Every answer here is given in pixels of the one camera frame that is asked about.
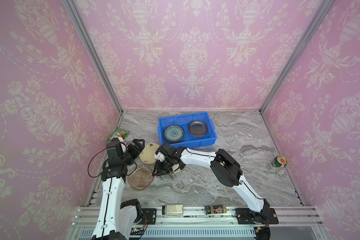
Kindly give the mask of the brown tinted glass plate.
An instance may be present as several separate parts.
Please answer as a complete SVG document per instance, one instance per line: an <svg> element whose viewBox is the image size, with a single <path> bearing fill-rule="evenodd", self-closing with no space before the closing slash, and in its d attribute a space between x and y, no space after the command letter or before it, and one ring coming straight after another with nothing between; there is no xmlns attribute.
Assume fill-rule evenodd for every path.
<svg viewBox="0 0 360 240"><path fill-rule="evenodd" d="M137 170L127 177L130 187L135 191L146 189L154 180L153 170L147 165L138 166Z"/></svg>

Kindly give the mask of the green tin can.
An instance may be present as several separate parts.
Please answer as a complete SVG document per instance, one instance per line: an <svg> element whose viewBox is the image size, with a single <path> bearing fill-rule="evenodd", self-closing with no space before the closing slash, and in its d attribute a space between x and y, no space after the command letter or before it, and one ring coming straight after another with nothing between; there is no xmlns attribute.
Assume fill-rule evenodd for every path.
<svg viewBox="0 0 360 240"><path fill-rule="evenodd" d="M269 164L269 171L271 173L279 173L281 170L283 170L287 166L287 159L283 156L277 156L273 160L271 160Z"/></svg>

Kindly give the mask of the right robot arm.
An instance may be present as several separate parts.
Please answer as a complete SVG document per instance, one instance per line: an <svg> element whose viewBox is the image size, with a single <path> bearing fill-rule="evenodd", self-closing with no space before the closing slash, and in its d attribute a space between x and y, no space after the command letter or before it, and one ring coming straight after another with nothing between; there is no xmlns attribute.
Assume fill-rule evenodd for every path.
<svg viewBox="0 0 360 240"><path fill-rule="evenodd" d="M186 147L174 148L164 142L154 153L156 159L153 176L173 173L173 166L182 170L186 165L195 165L210 169L218 181L226 187L233 188L247 203L255 218L267 222L270 204L261 197L245 178L241 165L225 150L202 152Z"/></svg>

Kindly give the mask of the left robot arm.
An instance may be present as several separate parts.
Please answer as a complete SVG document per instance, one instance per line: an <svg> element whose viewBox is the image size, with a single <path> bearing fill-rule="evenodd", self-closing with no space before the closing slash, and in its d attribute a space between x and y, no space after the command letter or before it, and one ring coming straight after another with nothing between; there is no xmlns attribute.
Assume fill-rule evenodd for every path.
<svg viewBox="0 0 360 240"><path fill-rule="evenodd" d="M100 174L103 188L100 212L92 240L128 240L134 223L143 217L140 202L132 199L122 202L128 166L145 148L145 140L134 139L125 145L122 138L113 138L106 144L107 163Z"/></svg>

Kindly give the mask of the aluminium front rail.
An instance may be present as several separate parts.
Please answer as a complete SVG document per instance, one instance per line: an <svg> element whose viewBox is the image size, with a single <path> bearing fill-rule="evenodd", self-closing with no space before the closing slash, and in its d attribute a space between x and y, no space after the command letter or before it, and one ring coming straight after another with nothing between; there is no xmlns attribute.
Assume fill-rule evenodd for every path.
<svg viewBox="0 0 360 240"><path fill-rule="evenodd" d="M204 207L184 207L179 216L162 215L157 209L156 224L134 225L132 240L253 240L259 235L256 225L239 225L235 209L228 207L223 215L206 215ZM316 209L308 206L272 207L278 225L268 225L265 230L272 240L328 240L322 220Z"/></svg>

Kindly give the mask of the white jar on rail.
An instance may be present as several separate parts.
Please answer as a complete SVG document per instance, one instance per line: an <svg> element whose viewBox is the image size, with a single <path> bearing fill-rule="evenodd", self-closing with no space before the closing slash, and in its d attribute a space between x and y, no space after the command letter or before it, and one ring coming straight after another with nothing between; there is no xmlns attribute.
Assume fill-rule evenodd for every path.
<svg viewBox="0 0 360 240"><path fill-rule="evenodd" d="M162 215L166 216L179 216L184 214L182 204L170 204L162 206Z"/></svg>

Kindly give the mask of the blue patterned ceramic plate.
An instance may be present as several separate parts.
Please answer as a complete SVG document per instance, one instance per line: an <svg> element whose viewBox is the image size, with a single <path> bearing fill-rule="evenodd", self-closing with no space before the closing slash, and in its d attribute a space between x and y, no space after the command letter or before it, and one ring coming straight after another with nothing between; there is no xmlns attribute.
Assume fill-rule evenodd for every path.
<svg viewBox="0 0 360 240"><path fill-rule="evenodd" d="M185 137L185 130L179 125L170 125L164 129L163 137L169 143L178 143Z"/></svg>

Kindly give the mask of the amber glass plate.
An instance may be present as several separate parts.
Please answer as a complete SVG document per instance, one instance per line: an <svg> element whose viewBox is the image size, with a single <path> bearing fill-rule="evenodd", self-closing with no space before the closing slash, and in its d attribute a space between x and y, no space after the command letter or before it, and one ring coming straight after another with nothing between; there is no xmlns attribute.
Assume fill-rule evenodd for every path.
<svg viewBox="0 0 360 240"><path fill-rule="evenodd" d="M208 133L207 123L193 120L188 123L188 132L193 137L203 137Z"/></svg>

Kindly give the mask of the white plate black accent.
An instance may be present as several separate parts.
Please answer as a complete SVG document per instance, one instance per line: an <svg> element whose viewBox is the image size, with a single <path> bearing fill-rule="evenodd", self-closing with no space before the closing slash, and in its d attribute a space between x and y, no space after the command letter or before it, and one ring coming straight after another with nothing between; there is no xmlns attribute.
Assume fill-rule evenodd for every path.
<svg viewBox="0 0 360 240"><path fill-rule="evenodd" d="M184 167L185 165L183 163L174 164L170 167L170 173L180 172Z"/></svg>

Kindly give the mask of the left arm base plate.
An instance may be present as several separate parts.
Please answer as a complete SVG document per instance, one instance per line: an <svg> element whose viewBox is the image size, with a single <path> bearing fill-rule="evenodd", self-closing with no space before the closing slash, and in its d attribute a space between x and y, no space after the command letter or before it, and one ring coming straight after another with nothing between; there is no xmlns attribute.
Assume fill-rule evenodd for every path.
<svg viewBox="0 0 360 240"><path fill-rule="evenodd" d="M155 225L156 224L157 209L155 208L143 208L142 218L138 225Z"/></svg>

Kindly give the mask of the blue plastic bin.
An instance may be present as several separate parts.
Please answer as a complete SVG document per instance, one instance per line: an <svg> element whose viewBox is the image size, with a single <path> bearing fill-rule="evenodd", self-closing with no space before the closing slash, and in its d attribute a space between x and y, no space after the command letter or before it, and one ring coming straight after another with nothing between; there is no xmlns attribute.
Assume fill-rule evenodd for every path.
<svg viewBox="0 0 360 240"><path fill-rule="evenodd" d="M193 120L199 120L207 123L208 133L203 137L193 137L188 132L188 123ZM163 137L163 131L170 125L179 125L185 130L185 137L178 143L169 143ZM187 147L190 149L201 148L214 145L217 140L217 134L214 123L207 112L164 117L158 119L158 136L160 143L167 142L172 147Z"/></svg>

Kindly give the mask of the green snack packet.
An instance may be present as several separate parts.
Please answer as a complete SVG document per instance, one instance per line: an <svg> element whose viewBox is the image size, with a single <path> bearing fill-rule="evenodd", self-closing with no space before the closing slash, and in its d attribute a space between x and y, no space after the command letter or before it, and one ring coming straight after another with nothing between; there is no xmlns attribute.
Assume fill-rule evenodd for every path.
<svg viewBox="0 0 360 240"><path fill-rule="evenodd" d="M114 138L122 138L125 140L129 135L129 131L126 129L116 128L113 133L109 136L108 141L112 141Z"/></svg>

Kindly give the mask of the cream round plate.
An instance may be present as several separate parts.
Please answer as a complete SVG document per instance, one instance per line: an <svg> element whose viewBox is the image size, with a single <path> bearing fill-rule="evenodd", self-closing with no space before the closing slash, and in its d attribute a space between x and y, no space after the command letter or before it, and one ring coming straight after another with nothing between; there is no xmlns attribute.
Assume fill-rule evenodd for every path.
<svg viewBox="0 0 360 240"><path fill-rule="evenodd" d="M156 143L146 144L143 151L140 153L139 158L145 164L154 164L156 159L154 157L159 145Z"/></svg>

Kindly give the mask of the dark spice jar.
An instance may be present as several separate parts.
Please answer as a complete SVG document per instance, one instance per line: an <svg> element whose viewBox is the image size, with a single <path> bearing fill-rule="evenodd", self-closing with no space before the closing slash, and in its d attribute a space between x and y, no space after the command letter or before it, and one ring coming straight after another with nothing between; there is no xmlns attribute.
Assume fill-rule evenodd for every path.
<svg viewBox="0 0 360 240"><path fill-rule="evenodd" d="M207 205L205 206L206 215L222 215L228 212L225 205Z"/></svg>

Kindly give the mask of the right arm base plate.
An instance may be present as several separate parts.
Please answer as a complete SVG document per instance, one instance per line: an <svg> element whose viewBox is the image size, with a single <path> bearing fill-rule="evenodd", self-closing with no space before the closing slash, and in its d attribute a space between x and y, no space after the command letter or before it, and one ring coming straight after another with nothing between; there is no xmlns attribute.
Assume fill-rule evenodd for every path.
<svg viewBox="0 0 360 240"><path fill-rule="evenodd" d="M277 218L275 209L270 208L268 214L257 213L251 211L249 208L237 208L235 209L235 217L238 220L239 225L278 225L279 220Z"/></svg>

